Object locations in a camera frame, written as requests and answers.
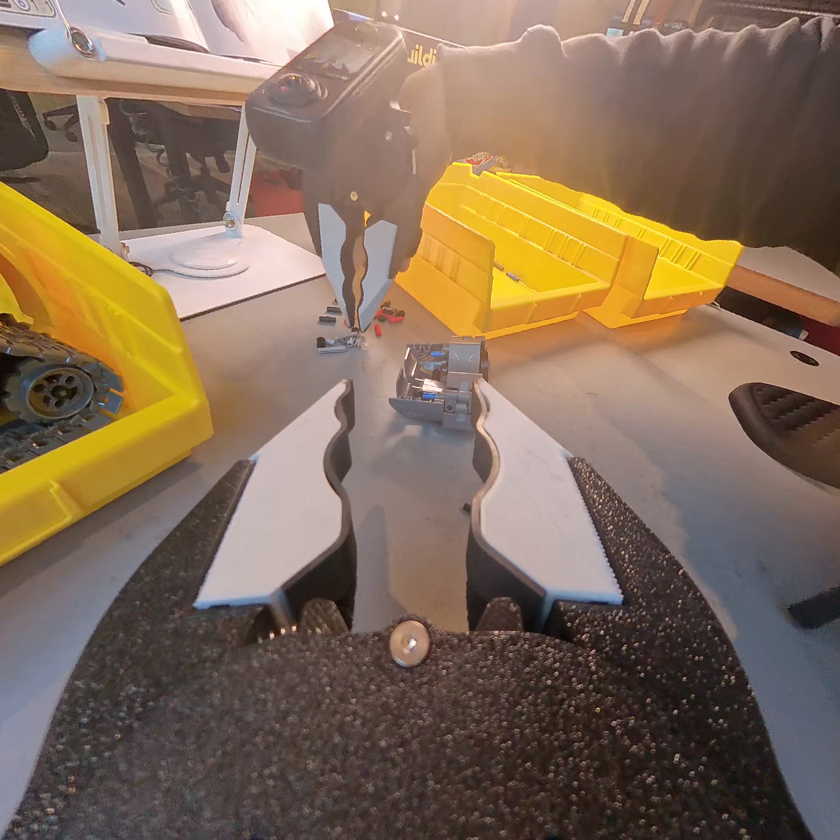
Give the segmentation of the yellow storage bin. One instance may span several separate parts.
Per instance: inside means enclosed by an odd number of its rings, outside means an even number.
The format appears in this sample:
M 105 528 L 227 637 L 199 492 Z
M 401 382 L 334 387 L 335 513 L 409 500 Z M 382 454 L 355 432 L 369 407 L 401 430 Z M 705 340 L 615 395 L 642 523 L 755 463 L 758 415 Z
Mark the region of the yellow storage bin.
M 2 314 L 122 379 L 115 421 L 1 477 L 1 562 L 188 456 L 211 437 L 172 301 L 144 273 L 2 185 Z
M 712 302 L 727 285 L 742 252 L 737 241 L 706 241 L 536 175 L 499 176 L 626 236 L 612 288 L 599 307 L 586 310 L 610 329 L 680 315 Z
M 466 163 L 450 165 L 430 192 L 422 226 L 397 284 L 453 333 L 489 339 L 599 307 L 627 243 L 612 227 Z

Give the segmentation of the grey desk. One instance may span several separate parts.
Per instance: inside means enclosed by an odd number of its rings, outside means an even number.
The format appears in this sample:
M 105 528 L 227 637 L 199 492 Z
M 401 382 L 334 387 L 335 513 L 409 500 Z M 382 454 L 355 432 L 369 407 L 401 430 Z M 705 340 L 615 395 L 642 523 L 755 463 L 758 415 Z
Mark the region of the grey desk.
M 237 460 L 338 380 L 355 386 L 346 487 L 358 541 L 355 626 L 404 613 L 466 628 L 471 436 L 389 406 L 407 343 L 449 331 L 404 290 L 405 321 L 366 351 L 320 356 L 319 278 L 183 322 L 215 434 L 192 456 L 7 563 L 1 582 L 2 829 L 26 790 L 89 636 L 139 564 Z M 589 317 L 489 341 L 490 383 L 588 460 L 694 577 L 748 671 L 814 837 L 838 838 L 838 622 L 786 611 L 838 585 L 838 492 L 775 463 L 728 394 L 771 382 L 838 403 L 838 358 L 727 311 L 610 330 Z

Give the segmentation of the yellow toy bulldozer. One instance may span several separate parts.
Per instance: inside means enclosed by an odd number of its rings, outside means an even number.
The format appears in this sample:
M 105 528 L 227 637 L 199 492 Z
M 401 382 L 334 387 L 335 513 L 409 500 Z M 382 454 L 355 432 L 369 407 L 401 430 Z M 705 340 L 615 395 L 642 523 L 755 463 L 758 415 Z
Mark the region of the yellow toy bulldozer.
M 115 421 L 123 380 L 104 362 L 2 314 L 1 471 Z

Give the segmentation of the grey twin engine brick model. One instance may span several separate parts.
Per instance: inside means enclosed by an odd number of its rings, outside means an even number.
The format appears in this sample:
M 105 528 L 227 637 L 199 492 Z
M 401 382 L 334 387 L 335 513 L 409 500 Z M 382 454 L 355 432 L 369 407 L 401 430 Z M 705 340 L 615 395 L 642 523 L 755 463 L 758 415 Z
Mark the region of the grey twin engine brick model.
M 465 432 L 471 424 L 471 393 L 490 364 L 483 336 L 451 337 L 444 343 L 410 343 L 389 404 L 416 421 Z

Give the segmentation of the small brick parts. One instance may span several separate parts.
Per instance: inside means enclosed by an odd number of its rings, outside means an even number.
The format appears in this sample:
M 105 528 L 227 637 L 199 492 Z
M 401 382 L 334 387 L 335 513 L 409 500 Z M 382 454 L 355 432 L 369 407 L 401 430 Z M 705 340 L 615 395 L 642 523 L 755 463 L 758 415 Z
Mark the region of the small brick parts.
M 399 323 L 404 320 L 404 316 L 404 310 L 392 307 L 390 301 L 384 301 L 377 309 L 372 321 L 374 335 L 376 337 L 381 337 L 383 323 Z M 324 313 L 319 316 L 318 325 L 324 327 L 347 326 L 347 322 L 343 318 L 341 309 L 336 300 L 334 300 L 332 304 L 328 305 L 325 308 Z M 338 354 L 352 350 L 368 350 L 369 343 L 361 332 L 350 331 L 331 338 L 319 336 L 316 338 L 316 348 L 320 354 Z

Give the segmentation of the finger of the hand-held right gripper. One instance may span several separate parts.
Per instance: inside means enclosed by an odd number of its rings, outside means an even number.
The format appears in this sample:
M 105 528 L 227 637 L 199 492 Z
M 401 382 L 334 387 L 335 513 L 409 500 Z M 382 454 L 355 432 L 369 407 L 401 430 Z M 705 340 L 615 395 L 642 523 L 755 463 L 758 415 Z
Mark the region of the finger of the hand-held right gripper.
M 359 328 L 358 302 L 354 290 L 354 247 L 361 236 L 359 207 L 318 204 L 321 258 L 334 296 L 350 329 Z
M 354 245 L 354 328 L 364 332 L 392 284 L 392 258 L 397 227 L 380 220 L 364 229 Z

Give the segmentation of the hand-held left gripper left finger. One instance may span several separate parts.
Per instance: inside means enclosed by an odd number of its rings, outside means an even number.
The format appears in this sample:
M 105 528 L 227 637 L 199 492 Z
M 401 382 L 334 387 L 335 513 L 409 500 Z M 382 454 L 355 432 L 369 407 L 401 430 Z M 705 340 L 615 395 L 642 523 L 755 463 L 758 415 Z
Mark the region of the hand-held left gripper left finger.
M 237 490 L 194 607 L 265 606 L 279 629 L 306 604 L 335 605 L 353 625 L 356 541 L 343 480 L 352 466 L 354 384 L 341 380 L 241 462 Z

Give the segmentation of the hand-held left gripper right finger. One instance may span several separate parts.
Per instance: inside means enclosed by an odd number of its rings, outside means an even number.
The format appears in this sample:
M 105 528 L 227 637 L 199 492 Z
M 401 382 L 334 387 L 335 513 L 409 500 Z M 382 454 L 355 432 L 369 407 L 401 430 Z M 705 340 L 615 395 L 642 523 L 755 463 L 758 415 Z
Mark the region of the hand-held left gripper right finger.
M 616 607 L 620 577 L 574 469 L 572 454 L 484 380 L 475 385 L 467 614 L 477 630 L 488 605 L 507 598 L 523 628 L 564 634 L 561 603 Z

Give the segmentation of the black office chair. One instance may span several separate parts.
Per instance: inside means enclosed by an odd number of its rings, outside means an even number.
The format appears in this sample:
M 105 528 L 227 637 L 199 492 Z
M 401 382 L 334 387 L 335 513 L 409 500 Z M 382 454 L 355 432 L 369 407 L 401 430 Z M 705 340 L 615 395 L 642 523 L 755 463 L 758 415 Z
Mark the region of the black office chair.
M 225 153 L 235 148 L 235 125 L 185 115 L 152 101 L 110 98 L 106 103 L 108 136 L 139 226 L 156 227 L 156 210 L 173 202 L 181 208 L 186 224 L 201 222 L 201 194 L 220 219 L 230 185 L 211 173 L 208 162 L 213 161 L 221 174 L 230 173 Z M 152 153 L 164 173 L 163 196 L 156 201 L 144 179 L 138 145 Z

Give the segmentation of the instruction booklet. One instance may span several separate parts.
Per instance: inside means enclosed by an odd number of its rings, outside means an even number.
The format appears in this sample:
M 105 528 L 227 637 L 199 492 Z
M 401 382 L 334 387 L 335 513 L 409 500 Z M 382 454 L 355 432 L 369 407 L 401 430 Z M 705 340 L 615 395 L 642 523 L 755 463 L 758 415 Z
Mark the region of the instruction booklet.
M 61 1 L 70 24 L 276 65 L 333 26 L 327 1 Z

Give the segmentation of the wooden edged table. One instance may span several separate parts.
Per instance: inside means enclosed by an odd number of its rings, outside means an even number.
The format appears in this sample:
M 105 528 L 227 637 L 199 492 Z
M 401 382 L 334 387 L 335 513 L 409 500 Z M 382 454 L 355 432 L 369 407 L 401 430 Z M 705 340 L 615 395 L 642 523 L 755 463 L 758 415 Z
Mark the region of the wooden edged table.
M 811 320 L 839 325 L 839 276 L 791 248 L 745 248 L 728 287 Z

